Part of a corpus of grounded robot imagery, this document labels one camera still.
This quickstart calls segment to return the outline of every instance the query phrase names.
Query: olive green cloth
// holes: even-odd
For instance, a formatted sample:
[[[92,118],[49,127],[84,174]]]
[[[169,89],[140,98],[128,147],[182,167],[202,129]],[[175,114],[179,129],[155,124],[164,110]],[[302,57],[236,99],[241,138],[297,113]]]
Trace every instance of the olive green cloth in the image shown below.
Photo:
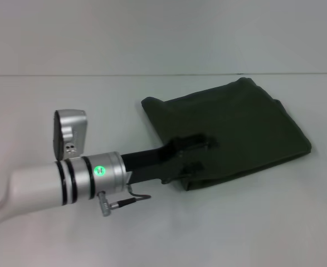
[[[147,97],[142,106],[163,143],[197,133],[217,139],[216,149],[188,152],[173,163],[151,167],[161,174],[170,168],[166,174],[172,175],[177,166],[201,162],[203,171],[181,179],[186,190],[230,181],[311,151],[283,105],[250,78],[165,102]]]

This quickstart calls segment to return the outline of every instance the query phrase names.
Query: green indicator light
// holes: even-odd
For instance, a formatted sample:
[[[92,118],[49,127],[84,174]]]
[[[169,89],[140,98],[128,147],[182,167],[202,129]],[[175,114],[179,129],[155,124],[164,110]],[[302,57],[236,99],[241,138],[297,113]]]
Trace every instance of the green indicator light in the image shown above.
[[[95,167],[94,169],[94,173],[97,175],[97,176],[102,176],[105,174],[105,168],[102,167],[102,166],[97,166]]]

